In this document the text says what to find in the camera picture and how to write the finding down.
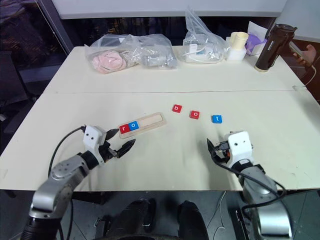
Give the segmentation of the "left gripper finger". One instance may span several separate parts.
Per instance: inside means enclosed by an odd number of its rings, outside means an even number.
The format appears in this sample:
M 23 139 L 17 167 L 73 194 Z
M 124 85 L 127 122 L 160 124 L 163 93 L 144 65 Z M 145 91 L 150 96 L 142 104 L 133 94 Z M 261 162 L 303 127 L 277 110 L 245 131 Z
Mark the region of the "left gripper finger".
M 113 138 L 118 133 L 118 129 L 110 129 L 106 132 L 105 140 L 108 141 L 109 139 Z
M 127 152 L 130 151 L 130 149 L 133 147 L 133 145 L 135 144 L 136 140 L 132 139 L 127 141 L 125 144 L 123 144 L 121 146 L 121 148 L 119 150 L 117 150 L 117 158 L 121 158 L 123 155 L 125 155 Z

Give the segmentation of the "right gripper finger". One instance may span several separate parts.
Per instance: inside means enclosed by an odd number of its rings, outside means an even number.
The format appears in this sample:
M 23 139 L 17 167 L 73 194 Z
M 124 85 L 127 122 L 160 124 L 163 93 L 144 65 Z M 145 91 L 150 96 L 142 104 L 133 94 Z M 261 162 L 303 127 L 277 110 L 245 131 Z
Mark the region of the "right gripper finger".
M 213 143 L 208 138 L 206 139 L 206 141 L 207 141 L 207 148 L 208 148 L 208 151 L 210 153 L 211 159 L 215 160 L 215 157 L 216 157 L 215 146 L 213 145 Z

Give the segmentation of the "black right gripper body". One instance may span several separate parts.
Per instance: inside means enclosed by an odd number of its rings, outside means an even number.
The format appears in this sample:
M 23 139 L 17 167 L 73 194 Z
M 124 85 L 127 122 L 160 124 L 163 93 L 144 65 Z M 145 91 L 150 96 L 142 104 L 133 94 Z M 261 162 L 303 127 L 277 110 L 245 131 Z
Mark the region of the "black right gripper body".
M 227 164 L 231 159 L 230 146 L 227 141 L 222 141 L 215 146 L 213 153 L 213 159 L 220 164 Z

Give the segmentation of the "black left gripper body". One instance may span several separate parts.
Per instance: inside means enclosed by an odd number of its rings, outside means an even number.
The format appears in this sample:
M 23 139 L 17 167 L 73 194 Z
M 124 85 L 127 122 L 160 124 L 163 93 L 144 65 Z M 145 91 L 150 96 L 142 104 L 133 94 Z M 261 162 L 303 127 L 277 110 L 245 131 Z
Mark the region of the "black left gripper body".
M 99 154 L 101 155 L 104 162 L 112 158 L 117 158 L 118 153 L 116 150 L 110 148 L 111 144 L 105 141 L 102 145 L 99 146 Z

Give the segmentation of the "bystander hand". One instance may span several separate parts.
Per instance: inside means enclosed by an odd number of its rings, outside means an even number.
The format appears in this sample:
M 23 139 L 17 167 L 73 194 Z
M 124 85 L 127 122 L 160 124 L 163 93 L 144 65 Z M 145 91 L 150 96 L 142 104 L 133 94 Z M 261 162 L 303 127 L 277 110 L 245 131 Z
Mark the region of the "bystander hand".
M 317 51 L 313 45 L 308 44 L 306 46 L 306 50 L 302 51 L 302 56 L 298 56 L 296 53 L 293 53 L 292 55 L 295 57 L 298 64 L 302 66 L 309 66 L 315 60 Z

